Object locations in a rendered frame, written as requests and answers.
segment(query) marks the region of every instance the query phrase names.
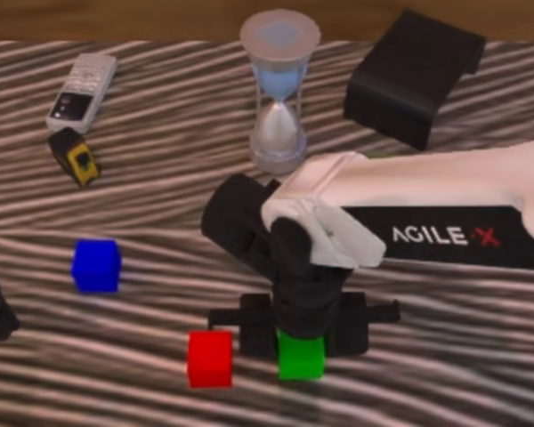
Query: white robotic arm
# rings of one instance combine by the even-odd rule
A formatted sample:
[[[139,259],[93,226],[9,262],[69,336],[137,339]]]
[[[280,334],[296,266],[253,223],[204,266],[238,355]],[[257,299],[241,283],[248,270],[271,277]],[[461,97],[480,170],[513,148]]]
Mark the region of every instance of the white robotic arm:
[[[534,141],[498,149],[367,159],[312,157],[262,206],[312,240],[311,263],[387,258],[534,269]]]

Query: white cordless phone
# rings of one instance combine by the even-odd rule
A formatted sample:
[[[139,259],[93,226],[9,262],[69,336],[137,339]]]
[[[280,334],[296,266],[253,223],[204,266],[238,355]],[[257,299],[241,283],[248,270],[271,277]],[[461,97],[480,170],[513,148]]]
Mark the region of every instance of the white cordless phone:
[[[112,56],[81,53],[45,119],[47,127],[53,132],[70,127],[87,133],[116,70]]]

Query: tape measure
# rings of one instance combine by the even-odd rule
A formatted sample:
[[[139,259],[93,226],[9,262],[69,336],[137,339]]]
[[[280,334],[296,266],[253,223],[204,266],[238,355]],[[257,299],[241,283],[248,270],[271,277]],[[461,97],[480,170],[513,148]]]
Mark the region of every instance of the tape measure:
[[[86,186],[101,175],[101,169],[95,164],[85,138],[70,127],[54,133],[48,143],[61,169],[73,178],[79,187]]]

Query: striped tablecloth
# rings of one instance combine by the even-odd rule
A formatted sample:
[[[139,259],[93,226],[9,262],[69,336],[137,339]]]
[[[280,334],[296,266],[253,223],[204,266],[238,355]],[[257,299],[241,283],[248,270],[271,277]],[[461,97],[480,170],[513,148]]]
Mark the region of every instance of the striped tablecloth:
[[[322,45],[304,83],[310,152],[411,149],[342,119],[367,44]],[[80,52],[120,68],[88,142],[103,176],[79,190],[44,117]],[[250,164],[254,85],[239,44],[0,43],[0,286],[23,328],[0,343],[0,426],[534,426],[534,272],[388,262],[351,289],[400,299],[372,349],[315,383],[239,356],[234,387],[187,385],[188,332],[268,284],[202,238],[214,188]],[[443,107],[431,150],[534,138],[534,44],[490,44]],[[78,238],[117,239],[118,294],[79,294]]]

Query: hourglass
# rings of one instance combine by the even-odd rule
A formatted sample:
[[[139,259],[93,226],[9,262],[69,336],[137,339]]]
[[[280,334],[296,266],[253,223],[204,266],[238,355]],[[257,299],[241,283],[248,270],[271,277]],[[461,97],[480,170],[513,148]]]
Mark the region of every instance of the hourglass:
[[[320,41],[319,28],[299,12],[274,10],[249,18],[240,37],[255,75],[251,158],[267,173],[293,172],[306,154],[301,92],[309,59]]]

